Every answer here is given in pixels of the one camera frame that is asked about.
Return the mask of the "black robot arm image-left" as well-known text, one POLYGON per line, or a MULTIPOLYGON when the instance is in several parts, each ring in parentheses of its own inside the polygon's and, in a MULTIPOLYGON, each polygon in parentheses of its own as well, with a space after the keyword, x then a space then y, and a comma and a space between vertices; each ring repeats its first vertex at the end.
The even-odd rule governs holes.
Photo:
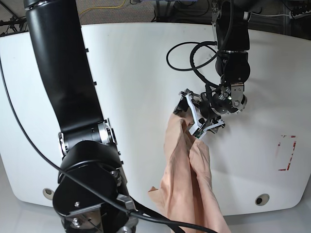
POLYGON ((89 68, 76 2, 26 0, 26 18, 63 154, 52 205, 67 233, 133 233, 140 207, 89 68))

